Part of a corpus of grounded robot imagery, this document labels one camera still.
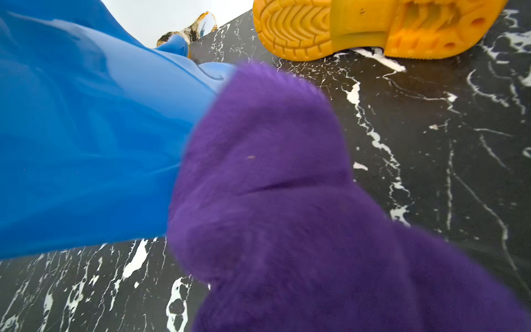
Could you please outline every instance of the cat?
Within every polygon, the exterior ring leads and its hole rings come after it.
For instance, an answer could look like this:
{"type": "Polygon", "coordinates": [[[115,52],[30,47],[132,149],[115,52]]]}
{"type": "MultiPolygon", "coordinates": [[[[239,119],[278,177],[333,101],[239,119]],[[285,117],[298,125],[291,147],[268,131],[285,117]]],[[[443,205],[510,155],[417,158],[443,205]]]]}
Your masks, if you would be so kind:
{"type": "Polygon", "coordinates": [[[184,40],[190,44],[204,35],[216,31],[217,29],[218,25],[216,24],[216,18],[214,15],[209,12],[204,12],[199,15],[198,19],[193,22],[191,26],[186,27],[181,31],[170,31],[165,33],[159,38],[159,40],[157,40],[157,47],[167,42],[168,39],[173,35],[179,35],[183,37],[184,40]]]}

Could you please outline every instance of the blue glossy costume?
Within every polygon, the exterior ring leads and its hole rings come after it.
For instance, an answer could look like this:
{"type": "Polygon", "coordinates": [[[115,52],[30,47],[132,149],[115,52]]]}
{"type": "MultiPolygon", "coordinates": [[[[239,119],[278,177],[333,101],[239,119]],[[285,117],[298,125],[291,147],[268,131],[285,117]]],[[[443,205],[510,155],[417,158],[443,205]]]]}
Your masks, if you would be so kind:
{"type": "Polygon", "coordinates": [[[99,0],[0,0],[0,258],[164,235],[181,153],[233,67],[149,49],[99,0]]]}

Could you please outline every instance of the black marble floor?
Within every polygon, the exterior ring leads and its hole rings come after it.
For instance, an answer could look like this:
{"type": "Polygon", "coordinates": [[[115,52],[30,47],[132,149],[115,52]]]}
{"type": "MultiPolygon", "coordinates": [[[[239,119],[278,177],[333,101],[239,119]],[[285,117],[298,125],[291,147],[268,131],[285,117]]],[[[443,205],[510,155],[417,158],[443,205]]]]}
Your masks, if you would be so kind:
{"type": "MultiPolygon", "coordinates": [[[[247,12],[191,46],[198,63],[251,60],[330,97],[355,180],[398,222],[439,233],[531,307],[531,3],[441,61],[379,49],[307,63],[272,56],[247,12]]],[[[164,239],[0,261],[0,332],[188,331],[208,289],[164,239]]]]}

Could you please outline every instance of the yellow shoe sole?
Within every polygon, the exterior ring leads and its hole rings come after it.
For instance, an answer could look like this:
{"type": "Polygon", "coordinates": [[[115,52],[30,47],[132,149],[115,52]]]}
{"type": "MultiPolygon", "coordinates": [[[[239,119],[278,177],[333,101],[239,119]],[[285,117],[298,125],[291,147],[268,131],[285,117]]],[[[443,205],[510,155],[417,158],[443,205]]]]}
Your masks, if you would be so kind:
{"type": "Polygon", "coordinates": [[[377,46],[392,57],[441,59],[474,46],[507,0],[254,0],[267,50],[310,61],[377,46]]]}

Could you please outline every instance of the blue shiny surface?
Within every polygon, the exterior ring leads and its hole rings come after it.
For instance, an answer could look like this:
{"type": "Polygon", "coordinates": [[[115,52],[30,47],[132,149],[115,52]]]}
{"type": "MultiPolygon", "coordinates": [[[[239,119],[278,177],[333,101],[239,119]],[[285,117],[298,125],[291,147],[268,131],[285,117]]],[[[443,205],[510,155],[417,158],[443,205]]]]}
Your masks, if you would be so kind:
{"type": "Polygon", "coordinates": [[[233,67],[0,4],[0,258],[163,235],[183,148],[233,67]]]}
{"type": "Polygon", "coordinates": [[[177,55],[188,56],[188,43],[179,35],[171,36],[167,42],[160,45],[156,50],[170,52],[177,55]]]}
{"type": "Polygon", "coordinates": [[[0,0],[0,10],[38,19],[76,23],[142,46],[122,28],[100,0],[0,0]]]}

